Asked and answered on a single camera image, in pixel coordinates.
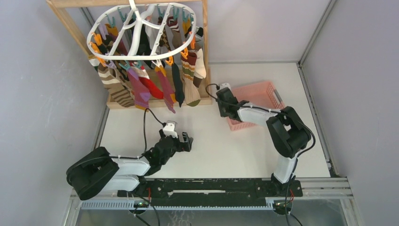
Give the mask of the pink perforated plastic basket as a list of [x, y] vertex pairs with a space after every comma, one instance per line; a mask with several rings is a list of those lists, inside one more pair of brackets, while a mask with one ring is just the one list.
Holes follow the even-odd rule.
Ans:
[[256, 106], [283, 109], [285, 104], [272, 81], [262, 81], [231, 89], [238, 101], [247, 100]]

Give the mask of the maroon yellow purple sock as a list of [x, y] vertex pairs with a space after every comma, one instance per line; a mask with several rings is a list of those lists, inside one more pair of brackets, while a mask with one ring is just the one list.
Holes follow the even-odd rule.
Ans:
[[162, 92], [163, 92], [163, 100], [169, 111], [172, 113], [176, 113], [174, 109], [174, 91], [167, 79], [166, 71], [163, 67], [156, 67], [155, 72], [157, 73], [158, 79], [161, 84]]

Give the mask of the maroon purple striped sock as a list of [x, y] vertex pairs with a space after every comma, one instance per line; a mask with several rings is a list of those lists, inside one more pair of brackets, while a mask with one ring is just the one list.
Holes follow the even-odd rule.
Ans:
[[149, 107], [148, 101], [151, 98], [148, 88], [141, 83], [138, 74], [131, 67], [127, 70], [127, 73], [134, 92], [135, 107], [142, 110], [147, 109]]

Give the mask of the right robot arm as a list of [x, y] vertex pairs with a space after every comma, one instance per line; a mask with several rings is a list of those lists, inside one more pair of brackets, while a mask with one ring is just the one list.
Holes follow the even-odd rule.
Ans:
[[284, 196], [290, 191], [298, 157], [309, 151], [308, 143], [316, 142], [313, 132], [303, 123], [294, 108], [270, 109], [238, 101], [227, 83], [217, 85], [214, 99], [218, 103], [221, 117], [239, 122], [265, 126], [279, 154], [276, 169], [272, 174], [272, 191]]

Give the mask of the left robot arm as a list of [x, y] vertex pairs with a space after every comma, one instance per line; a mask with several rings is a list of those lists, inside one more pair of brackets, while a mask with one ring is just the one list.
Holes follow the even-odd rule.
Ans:
[[160, 139], [141, 156], [111, 156], [105, 147], [98, 147], [66, 171], [66, 180], [81, 200], [89, 200], [103, 191], [125, 190], [135, 196], [146, 193], [142, 177], [161, 170], [177, 152], [190, 152], [194, 139], [186, 132], [171, 135], [159, 130]]

